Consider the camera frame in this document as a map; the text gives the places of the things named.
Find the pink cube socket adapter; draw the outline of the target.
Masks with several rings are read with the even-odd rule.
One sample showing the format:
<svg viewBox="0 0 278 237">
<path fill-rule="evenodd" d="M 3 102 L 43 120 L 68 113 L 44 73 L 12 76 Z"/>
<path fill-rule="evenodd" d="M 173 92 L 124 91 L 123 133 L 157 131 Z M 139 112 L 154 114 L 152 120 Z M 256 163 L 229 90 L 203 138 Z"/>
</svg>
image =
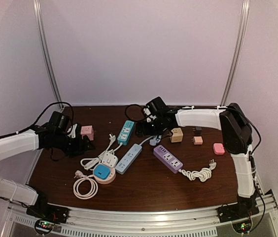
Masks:
<svg viewBox="0 0 278 237">
<path fill-rule="evenodd" d="M 92 125 L 86 125 L 81 127 L 81 136 L 87 136 L 90 141 L 94 141 L 96 131 Z"/>
</svg>

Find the beige cube socket adapter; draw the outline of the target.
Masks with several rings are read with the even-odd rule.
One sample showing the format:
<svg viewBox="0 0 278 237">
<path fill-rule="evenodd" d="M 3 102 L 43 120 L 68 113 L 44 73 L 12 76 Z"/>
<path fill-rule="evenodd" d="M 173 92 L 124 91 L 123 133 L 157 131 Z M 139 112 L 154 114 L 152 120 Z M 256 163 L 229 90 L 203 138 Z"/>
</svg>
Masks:
<svg viewBox="0 0 278 237">
<path fill-rule="evenodd" d="M 180 143 L 183 140 L 183 131 L 179 127 L 173 128 L 168 135 L 171 143 Z"/>
</svg>

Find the teal power strip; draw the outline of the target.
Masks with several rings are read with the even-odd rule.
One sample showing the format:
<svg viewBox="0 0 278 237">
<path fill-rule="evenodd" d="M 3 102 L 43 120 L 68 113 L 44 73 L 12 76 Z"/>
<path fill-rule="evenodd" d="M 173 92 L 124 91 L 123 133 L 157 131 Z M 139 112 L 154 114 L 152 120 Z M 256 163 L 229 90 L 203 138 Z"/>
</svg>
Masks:
<svg viewBox="0 0 278 237">
<path fill-rule="evenodd" d="M 125 121 L 125 123 L 117 137 L 117 141 L 119 144 L 122 144 L 123 146 L 126 146 L 128 144 L 129 139 L 134 130 L 134 127 L 135 127 L 135 123 L 133 121 L 130 121 L 130 120 Z"/>
</svg>

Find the light blue power strip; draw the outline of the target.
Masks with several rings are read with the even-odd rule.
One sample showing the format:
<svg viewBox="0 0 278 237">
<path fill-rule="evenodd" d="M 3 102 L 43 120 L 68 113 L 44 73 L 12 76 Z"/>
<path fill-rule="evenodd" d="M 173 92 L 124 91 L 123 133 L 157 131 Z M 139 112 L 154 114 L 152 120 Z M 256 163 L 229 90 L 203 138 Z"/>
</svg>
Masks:
<svg viewBox="0 0 278 237">
<path fill-rule="evenodd" d="M 117 163 L 115 170 L 119 174 L 124 174 L 130 165 L 135 161 L 142 151 L 142 145 L 133 144 L 132 147 L 125 153 L 125 155 Z"/>
</svg>

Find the purple usb power strip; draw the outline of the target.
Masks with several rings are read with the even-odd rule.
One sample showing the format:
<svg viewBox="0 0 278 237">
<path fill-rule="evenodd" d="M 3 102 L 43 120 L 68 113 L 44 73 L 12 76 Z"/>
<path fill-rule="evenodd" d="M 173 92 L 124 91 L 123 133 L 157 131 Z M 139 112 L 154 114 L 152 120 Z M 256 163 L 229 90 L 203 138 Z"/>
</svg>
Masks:
<svg viewBox="0 0 278 237">
<path fill-rule="evenodd" d="M 153 154 L 174 174 L 183 167 L 183 163 L 162 145 L 155 147 Z"/>
</svg>

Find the white square socket adapter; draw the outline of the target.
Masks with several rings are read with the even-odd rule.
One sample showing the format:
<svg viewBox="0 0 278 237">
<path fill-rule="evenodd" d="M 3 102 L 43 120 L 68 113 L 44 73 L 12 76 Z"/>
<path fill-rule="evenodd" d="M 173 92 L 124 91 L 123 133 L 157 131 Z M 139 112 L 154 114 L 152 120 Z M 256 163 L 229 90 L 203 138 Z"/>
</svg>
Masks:
<svg viewBox="0 0 278 237">
<path fill-rule="evenodd" d="M 109 168 L 114 168 L 117 165 L 117 163 L 118 157 L 111 153 L 106 153 L 102 158 L 102 164 Z"/>
</svg>

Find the blue square adapter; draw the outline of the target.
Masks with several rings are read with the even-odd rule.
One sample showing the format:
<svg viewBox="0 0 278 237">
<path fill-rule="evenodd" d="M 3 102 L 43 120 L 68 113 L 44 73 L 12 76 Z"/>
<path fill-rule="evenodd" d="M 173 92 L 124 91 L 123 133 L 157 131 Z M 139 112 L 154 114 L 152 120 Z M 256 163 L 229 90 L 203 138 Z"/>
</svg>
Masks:
<svg viewBox="0 0 278 237">
<path fill-rule="evenodd" d="M 110 168 L 102 164 L 98 164 L 93 170 L 93 175 L 102 180 L 105 180 L 110 173 Z"/>
</svg>

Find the dark blue usb charger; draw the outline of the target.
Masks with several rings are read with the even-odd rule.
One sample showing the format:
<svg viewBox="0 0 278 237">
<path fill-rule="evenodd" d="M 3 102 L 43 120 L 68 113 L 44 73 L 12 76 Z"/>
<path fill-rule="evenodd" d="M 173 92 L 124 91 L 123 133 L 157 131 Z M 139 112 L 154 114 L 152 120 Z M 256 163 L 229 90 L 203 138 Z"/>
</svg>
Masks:
<svg viewBox="0 0 278 237">
<path fill-rule="evenodd" d="M 195 136 L 200 136 L 202 134 L 202 131 L 203 131 L 203 129 L 200 126 L 195 126 L 193 128 L 193 132 L 194 132 Z"/>
</svg>

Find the small pink charger plug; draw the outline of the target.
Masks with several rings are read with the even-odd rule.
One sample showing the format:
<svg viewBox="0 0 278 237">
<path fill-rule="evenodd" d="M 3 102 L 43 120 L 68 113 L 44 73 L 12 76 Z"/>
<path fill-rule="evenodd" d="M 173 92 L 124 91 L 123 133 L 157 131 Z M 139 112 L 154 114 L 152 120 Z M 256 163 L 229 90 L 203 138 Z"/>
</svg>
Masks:
<svg viewBox="0 0 278 237">
<path fill-rule="evenodd" d="M 192 142 L 194 145 L 202 145 L 203 144 L 203 138 L 202 136 L 194 136 L 192 138 Z"/>
</svg>

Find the pink round power strip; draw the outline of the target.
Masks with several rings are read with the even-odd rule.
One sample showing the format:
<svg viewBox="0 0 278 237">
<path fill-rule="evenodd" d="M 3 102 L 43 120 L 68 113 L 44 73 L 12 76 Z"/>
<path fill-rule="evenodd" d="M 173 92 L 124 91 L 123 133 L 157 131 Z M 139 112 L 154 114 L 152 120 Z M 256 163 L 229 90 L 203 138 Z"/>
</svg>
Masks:
<svg viewBox="0 0 278 237">
<path fill-rule="evenodd" d="M 98 164 L 94 170 L 93 175 L 95 180 L 102 185 L 107 185 L 112 183 L 116 178 L 115 168 L 107 167 L 102 164 Z"/>
</svg>

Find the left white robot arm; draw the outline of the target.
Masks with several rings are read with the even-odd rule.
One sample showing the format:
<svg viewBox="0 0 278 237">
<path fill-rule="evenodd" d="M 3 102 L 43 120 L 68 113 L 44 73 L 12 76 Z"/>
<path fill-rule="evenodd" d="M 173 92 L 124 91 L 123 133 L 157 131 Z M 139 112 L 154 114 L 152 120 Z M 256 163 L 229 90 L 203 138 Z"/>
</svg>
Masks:
<svg viewBox="0 0 278 237">
<path fill-rule="evenodd" d="M 87 136 L 81 135 L 81 126 L 76 123 L 70 132 L 31 126 L 23 132 L 0 137 L 0 161 L 29 151 L 59 149 L 65 156 L 73 158 L 93 150 L 95 147 Z M 27 185 L 0 178 L 0 198 L 17 201 L 33 206 L 32 209 L 41 219 L 52 215 L 52 208 L 38 200 L 38 192 Z"/>
</svg>

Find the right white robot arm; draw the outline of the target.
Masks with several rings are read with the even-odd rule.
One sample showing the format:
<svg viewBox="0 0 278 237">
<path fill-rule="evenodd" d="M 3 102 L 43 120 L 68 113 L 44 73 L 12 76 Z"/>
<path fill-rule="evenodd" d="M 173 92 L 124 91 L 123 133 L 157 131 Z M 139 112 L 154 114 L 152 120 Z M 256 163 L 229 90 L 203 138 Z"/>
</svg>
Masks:
<svg viewBox="0 0 278 237">
<path fill-rule="evenodd" d="M 220 130 L 223 146 L 231 155 L 238 182 L 238 198 L 243 200 L 234 207 L 234 214 L 244 218 L 253 210 L 249 199 L 256 197 L 256 166 L 252 146 L 253 125 L 237 103 L 213 107 L 169 107 L 146 105 L 143 119 L 136 122 L 137 137 L 159 136 L 177 127 L 199 126 Z"/>
</svg>

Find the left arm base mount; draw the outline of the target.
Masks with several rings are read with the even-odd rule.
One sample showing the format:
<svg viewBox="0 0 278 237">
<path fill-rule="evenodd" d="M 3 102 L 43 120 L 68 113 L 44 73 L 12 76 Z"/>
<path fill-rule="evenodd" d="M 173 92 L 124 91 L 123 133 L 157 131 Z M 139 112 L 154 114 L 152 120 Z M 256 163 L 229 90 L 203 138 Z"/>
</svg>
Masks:
<svg viewBox="0 0 278 237">
<path fill-rule="evenodd" d="M 51 205 L 48 203 L 39 203 L 35 205 L 24 205 L 26 213 L 30 216 L 48 220 L 56 224 L 65 224 L 69 216 L 69 209 L 66 207 Z"/>
</svg>

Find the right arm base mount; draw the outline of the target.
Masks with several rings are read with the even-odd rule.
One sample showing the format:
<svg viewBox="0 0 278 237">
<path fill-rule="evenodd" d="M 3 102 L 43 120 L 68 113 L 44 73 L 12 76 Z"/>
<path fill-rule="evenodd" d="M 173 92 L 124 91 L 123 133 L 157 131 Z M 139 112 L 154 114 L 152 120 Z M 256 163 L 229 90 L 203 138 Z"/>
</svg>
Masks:
<svg viewBox="0 0 278 237">
<path fill-rule="evenodd" d="M 250 215 L 259 213 L 259 208 L 253 205 L 252 208 L 247 208 L 239 203 L 223 204 L 217 208 L 217 214 L 220 223 L 235 221 L 243 218 L 248 218 Z"/>
</svg>

